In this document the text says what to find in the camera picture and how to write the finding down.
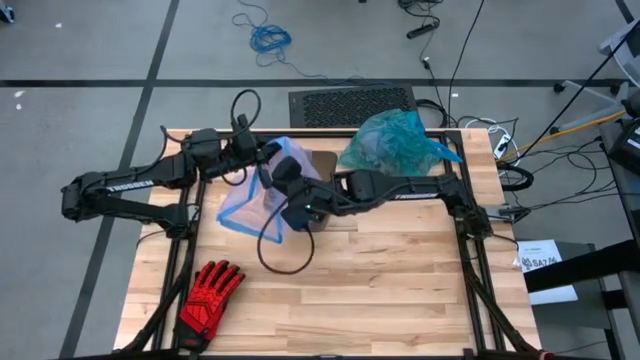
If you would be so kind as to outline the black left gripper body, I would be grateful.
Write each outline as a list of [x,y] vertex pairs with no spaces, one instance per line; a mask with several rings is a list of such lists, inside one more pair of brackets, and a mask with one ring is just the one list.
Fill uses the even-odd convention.
[[253,135],[243,133],[231,137],[222,151],[222,161],[226,165],[227,172],[255,165],[257,150]]

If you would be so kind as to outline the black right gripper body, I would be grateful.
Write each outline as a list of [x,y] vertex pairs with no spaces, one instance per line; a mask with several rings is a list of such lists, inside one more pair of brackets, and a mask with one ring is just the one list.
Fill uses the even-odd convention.
[[327,181],[302,174],[302,165],[285,157],[272,174],[273,187],[282,193],[282,213],[347,213],[348,201],[343,184],[347,172],[332,173]]

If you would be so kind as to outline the pink drawstring trash bag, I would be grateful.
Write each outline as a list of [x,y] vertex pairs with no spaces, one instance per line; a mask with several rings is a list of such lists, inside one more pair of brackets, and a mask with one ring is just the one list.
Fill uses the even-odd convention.
[[[292,156],[300,165],[303,176],[319,179],[312,165],[312,151],[301,147],[289,137],[279,137],[268,142],[278,145],[275,154],[261,165],[269,175],[287,156]],[[274,187],[265,188],[255,167],[247,169],[247,179],[232,187],[217,213],[217,221],[224,227],[246,235],[258,237],[269,216],[286,199]]]

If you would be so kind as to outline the teal trash bag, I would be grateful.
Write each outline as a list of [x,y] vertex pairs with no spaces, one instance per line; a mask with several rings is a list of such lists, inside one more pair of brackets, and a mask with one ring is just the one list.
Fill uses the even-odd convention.
[[426,176],[432,167],[463,159],[426,136],[416,111],[385,111],[368,118],[338,159],[353,170],[379,171],[388,176]]

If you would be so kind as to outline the black perforated computer case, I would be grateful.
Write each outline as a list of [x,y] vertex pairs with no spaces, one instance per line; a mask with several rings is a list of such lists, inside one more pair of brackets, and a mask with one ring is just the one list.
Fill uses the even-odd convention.
[[343,87],[289,93],[292,128],[358,128],[371,116],[396,109],[417,109],[411,86]]

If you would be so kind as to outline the red black work glove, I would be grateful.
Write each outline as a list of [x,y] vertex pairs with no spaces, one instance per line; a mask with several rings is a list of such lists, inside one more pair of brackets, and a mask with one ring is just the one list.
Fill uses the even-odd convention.
[[174,333],[178,346],[202,353],[214,339],[231,295],[245,279],[240,267],[227,260],[209,261],[195,274]]

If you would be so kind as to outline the black power strip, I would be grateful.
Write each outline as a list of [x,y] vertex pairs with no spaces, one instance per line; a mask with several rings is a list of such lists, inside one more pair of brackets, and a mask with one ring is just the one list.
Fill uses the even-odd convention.
[[414,38],[416,38],[418,36],[424,35],[426,33],[429,33],[431,31],[434,31],[434,30],[438,29],[439,26],[440,26],[440,21],[439,20],[432,21],[431,23],[422,25],[419,28],[416,28],[416,29],[413,29],[413,30],[409,31],[406,34],[406,38],[407,39],[414,39]]

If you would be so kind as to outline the white paper sheet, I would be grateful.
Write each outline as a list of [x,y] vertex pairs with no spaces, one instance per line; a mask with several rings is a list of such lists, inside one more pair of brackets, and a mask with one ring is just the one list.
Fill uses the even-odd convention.
[[[518,257],[513,264],[524,274],[562,261],[562,257],[554,240],[518,241]],[[529,299],[533,306],[555,303],[574,302],[578,295],[573,285],[530,292]]]

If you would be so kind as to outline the black side table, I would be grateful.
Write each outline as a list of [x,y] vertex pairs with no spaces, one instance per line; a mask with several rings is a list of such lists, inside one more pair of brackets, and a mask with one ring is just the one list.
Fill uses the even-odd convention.
[[614,360],[625,358],[613,312],[626,310],[640,343],[640,246],[634,240],[602,249],[559,242],[562,261],[525,274],[530,291],[572,285],[577,299],[536,305],[536,317],[566,327],[604,332]]

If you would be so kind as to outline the grey office chair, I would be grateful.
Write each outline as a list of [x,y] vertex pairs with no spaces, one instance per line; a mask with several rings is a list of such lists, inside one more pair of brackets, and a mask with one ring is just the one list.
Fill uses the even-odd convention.
[[622,101],[629,96],[630,87],[634,85],[640,89],[640,17],[632,20],[629,24],[626,24],[603,40],[598,46],[598,51],[605,57],[606,63],[609,61],[615,63],[622,71],[624,79],[620,84],[613,83],[609,85],[611,96],[590,89],[590,86],[595,82],[594,79],[586,84],[579,84],[570,80],[555,83],[553,91],[557,94],[571,87],[576,89],[577,92],[586,92],[607,102],[608,106],[565,125],[552,126],[549,129],[550,135],[577,129],[579,126],[596,120],[611,118],[614,114],[623,111]]

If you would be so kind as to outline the black device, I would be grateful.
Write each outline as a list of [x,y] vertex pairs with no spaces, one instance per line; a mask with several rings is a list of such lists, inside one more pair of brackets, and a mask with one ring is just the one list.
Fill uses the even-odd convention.
[[640,90],[621,103],[631,120],[602,125],[603,146],[610,160],[640,176]]

